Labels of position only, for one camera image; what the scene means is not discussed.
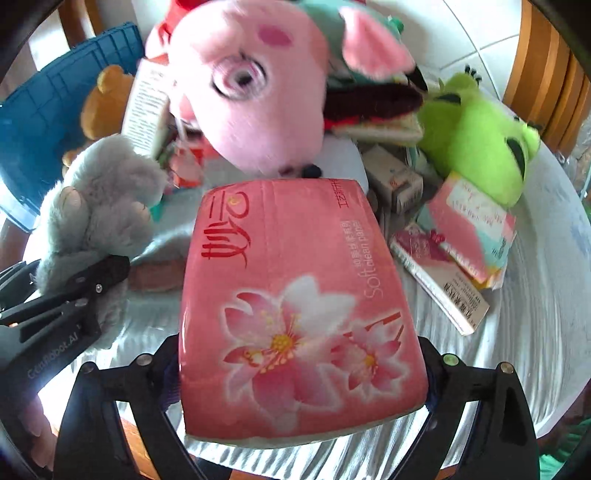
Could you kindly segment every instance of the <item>pink plush toy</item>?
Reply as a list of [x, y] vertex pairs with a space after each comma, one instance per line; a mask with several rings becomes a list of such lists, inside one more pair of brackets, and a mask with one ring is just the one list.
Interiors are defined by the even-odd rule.
[[[386, 79], [414, 66], [361, 9], [346, 8], [342, 21], [352, 69]], [[325, 33], [301, 8], [285, 0], [207, 2], [179, 22], [167, 53], [176, 81], [172, 112], [195, 118], [239, 169], [276, 175], [314, 163], [330, 53]]]

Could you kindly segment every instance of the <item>pink and teal package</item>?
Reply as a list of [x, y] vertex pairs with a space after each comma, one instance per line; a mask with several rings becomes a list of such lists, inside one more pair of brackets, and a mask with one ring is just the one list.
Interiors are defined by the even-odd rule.
[[268, 448], [420, 408], [423, 356], [357, 182], [262, 180], [201, 203], [183, 289], [186, 432]]
[[418, 215], [425, 231], [478, 283], [503, 269], [515, 238], [515, 217], [472, 183], [452, 172]]

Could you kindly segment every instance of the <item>black plush nose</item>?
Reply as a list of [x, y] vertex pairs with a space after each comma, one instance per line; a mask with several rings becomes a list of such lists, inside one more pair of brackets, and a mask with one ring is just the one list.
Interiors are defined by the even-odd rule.
[[306, 165], [302, 168], [301, 177], [303, 179], [319, 179], [322, 176], [322, 170], [316, 165]]

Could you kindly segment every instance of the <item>red chinese characters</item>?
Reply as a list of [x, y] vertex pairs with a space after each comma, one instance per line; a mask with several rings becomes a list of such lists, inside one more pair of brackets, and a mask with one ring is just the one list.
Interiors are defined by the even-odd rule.
[[250, 202], [244, 192], [227, 196], [222, 191], [221, 195], [214, 195], [209, 208], [209, 218], [213, 221], [203, 230], [208, 242], [202, 245], [201, 256], [210, 259], [241, 255], [246, 268], [246, 249], [251, 244], [251, 237], [238, 223], [248, 216], [249, 211]]

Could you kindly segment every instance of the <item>plush toy eye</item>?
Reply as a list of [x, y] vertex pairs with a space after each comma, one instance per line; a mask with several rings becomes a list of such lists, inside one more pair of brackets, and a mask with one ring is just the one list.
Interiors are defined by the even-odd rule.
[[462, 98], [457, 93], [445, 93], [439, 97], [435, 97], [435, 100], [441, 100], [443, 102], [462, 104]]
[[266, 86], [261, 64], [245, 56], [227, 57], [213, 69], [212, 87], [230, 100], [248, 100]]
[[521, 148], [521, 145], [519, 144], [519, 142], [517, 141], [516, 138], [507, 138], [506, 143], [507, 143], [507, 147], [509, 147], [509, 149], [513, 153], [513, 156], [515, 157], [515, 161], [517, 162], [517, 166], [519, 167], [519, 170], [521, 171], [521, 178], [524, 179], [525, 178], [525, 155], [523, 153], [523, 149]]

